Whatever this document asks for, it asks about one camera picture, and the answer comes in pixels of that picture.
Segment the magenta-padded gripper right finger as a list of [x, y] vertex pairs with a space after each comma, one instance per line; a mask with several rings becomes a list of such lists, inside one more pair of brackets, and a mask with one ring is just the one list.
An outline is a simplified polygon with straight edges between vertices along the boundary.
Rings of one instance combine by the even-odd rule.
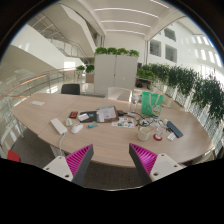
[[133, 143], [129, 144], [129, 154], [144, 185], [182, 169], [182, 167], [167, 154], [155, 154]]

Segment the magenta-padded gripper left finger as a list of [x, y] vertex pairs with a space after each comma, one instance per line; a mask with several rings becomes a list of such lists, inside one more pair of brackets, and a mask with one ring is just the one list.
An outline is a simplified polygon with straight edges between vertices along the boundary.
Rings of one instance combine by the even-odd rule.
[[57, 156], [44, 170], [81, 186], [93, 155], [93, 145], [90, 144], [66, 157]]

